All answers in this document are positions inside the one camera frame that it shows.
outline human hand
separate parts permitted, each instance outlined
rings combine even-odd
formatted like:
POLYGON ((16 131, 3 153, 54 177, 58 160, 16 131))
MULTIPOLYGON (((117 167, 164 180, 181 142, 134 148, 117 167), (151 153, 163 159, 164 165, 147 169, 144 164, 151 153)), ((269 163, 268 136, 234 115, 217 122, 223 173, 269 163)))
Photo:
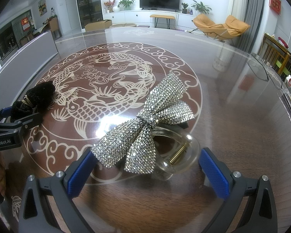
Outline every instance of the human hand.
POLYGON ((5 162, 2 153, 0 153, 0 194, 5 195, 6 181, 5 181, 5 162))

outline round ottoman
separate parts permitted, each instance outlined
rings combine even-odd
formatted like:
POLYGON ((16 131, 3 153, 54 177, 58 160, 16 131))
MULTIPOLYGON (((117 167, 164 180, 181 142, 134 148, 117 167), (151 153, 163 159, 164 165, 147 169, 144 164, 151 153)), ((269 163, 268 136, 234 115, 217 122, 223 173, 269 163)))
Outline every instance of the round ottoman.
POLYGON ((109 28, 117 28, 117 27, 137 27, 135 23, 118 23, 110 26, 109 28))

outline potted plant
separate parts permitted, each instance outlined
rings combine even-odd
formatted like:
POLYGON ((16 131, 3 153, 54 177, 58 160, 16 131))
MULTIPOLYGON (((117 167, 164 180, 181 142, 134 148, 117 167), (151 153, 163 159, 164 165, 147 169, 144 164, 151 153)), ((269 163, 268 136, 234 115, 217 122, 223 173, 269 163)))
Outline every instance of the potted plant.
POLYGON ((208 5, 204 5, 202 2, 198 3, 195 0, 192 0, 194 3, 191 5, 191 7, 194 7, 196 11, 199 11, 200 13, 209 14, 209 12, 212 10, 208 5))
POLYGON ((109 12, 113 12, 112 8, 115 4, 116 0, 113 0, 113 2, 111 2, 111 0, 108 0, 106 2, 104 2, 104 5, 108 7, 109 12))
POLYGON ((121 0, 118 4, 118 7, 120 7, 120 5, 124 6, 124 10, 130 10, 130 6, 134 3, 135 0, 121 0))
POLYGON ((183 6, 183 9, 182 9, 182 13, 183 14, 186 14, 187 13, 187 7, 189 6, 187 3, 181 3, 182 4, 182 6, 183 6))

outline gray curtain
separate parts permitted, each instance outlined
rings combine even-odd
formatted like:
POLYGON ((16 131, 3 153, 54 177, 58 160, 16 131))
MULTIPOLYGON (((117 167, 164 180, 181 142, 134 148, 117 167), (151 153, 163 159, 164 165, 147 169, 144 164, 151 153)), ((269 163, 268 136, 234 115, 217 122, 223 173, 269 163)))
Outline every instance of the gray curtain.
POLYGON ((241 35, 237 48, 250 53, 259 30, 260 20, 262 16, 264 0, 249 0, 245 23, 250 25, 250 28, 241 35))

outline wooden dining chair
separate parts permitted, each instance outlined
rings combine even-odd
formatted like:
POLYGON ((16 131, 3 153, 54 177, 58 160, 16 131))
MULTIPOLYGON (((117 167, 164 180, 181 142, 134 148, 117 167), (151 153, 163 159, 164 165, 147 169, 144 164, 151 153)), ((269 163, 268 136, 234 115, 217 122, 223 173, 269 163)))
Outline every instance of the wooden dining chair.
POLYGON ((19 42, 21 46, 24 46, 25 44, 29 43, 27 36, 23 37, 19 42))
POLYGON ((50 31, 53 35, 53 39, 56 39, 56 31, 59 33, 59 37, 61 37, 61 30, 59 29, 58 25, 58 19, 57 17, 53 18, 52 20, 49 21, 49 26, 50 26, 50 31))
POLYGON ((268 61, 281 76, 291 56, 290 52, 271 36, 264 34, 258 55, 268 61))
POLYGON ((29 37, 30 41, 34 39, 34 36, 33 36, 33 34, 31 32, 28 34, 28 37, 29 37))

